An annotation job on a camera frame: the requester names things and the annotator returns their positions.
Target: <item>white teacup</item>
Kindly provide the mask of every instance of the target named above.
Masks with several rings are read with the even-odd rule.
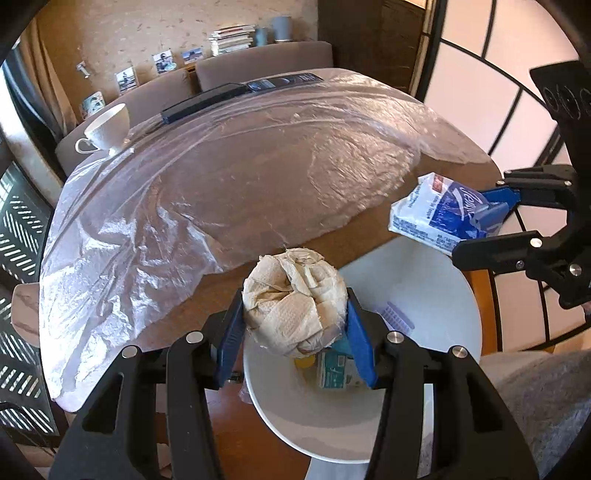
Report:
[[[84,130],[86,138],[79,139],[74,148],[78,153],[85,154],[108,150],[109,156],[112,157],[120,153],[129,142],[129,129],[129,110],[124,103],[120,103],[95,118]],[[82,142],[95,149],[81,150]]]

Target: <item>blue label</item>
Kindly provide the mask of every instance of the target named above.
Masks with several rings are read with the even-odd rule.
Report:
[[[394,330],[411,336],[410,334],[414,330],[414,323],[394,303],[391,301],[387,302],[386,306],[381,308],[378,313]]]
[[[489,202],[477,191],[454,181],[443,192],[429,225],[460,239],[481,238],[485,232],[470,222],[474,213]]]

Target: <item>book stack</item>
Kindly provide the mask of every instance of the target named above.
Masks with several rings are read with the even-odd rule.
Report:
[[[217,57],[222,53],[249,48],[253,42],[252,34],[254,31],[254,25],[238,25],[237,27],[216,30],[209,37],[209,41],[212,43],[213,56]]]

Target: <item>cup handle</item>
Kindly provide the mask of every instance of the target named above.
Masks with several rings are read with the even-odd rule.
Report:
[[[95,149],[94,150],[81,150],[80,147],[79,147],[80,142],[86,142],[88,145],[92,145],[93,147],[95,147]],[[94,153],[94,152],[100,151],[100,148],[96,148],[96,146],[90,140],[88,140],[86,137],[79,139],[76,142],[76,145],[74,145],[74,148],[76,149],[76,151],[78,153],[83,153],[83,154],[86,154],[86,153]]]

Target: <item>photo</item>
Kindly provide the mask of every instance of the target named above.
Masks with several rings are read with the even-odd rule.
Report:
[[[177,68],[177,64],[174,62],[173,53],[170,50],[157,53],[152,55],[154,63],[156,64],[156,70],[158,75],[162,75],[166,72],[172,72]]]
[[[193,48],[192,50],[187,50],[183,52],[183,61],[185,62],[185,65],[195,63],[196,61],[202,58],[203,52],[200,48]]]
[[[82,114],[82,120],[86,120],[91,115],[102,110],[106,107],[105,99],[103,98],[102,92],[93,93],[87,99],[85,99],[80,105],[80,113]]]
[[[119,87],[119,95],[132,90],[138,86],[137,78],[135,77],[135,70],[133,67],[123,70],[115,75],[117,78],[117,85]]]

